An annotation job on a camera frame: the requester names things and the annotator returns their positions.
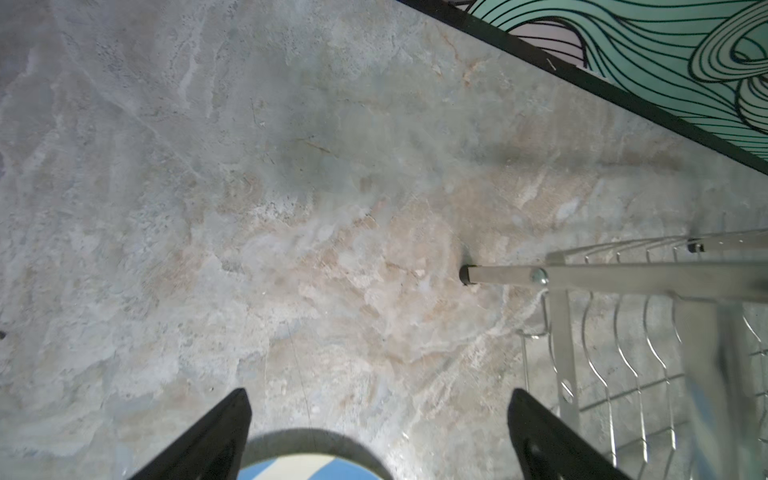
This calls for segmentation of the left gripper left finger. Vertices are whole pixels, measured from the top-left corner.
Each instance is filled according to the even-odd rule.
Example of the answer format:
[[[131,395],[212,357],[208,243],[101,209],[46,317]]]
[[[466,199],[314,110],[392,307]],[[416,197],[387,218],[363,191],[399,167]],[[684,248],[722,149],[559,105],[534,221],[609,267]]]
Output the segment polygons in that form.
[[[235,479],[251,418],[247,392],[237,388],[133,477]]]

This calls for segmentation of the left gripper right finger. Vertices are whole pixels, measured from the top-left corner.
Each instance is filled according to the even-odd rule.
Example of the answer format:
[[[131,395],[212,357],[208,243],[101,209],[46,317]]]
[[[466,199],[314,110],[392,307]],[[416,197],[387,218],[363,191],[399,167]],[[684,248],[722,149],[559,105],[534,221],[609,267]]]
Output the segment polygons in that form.
[[[512,392],[507,425],[525,480],[627,477],[522,388]]]

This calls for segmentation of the blue striped plate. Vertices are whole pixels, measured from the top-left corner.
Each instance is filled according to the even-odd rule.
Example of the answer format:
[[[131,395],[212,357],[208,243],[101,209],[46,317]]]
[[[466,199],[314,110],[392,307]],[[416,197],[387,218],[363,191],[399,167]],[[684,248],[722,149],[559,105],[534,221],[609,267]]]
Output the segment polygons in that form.
[[[325,454],[280,456],[243,467],[237,480],[380,480],[368,468]]]

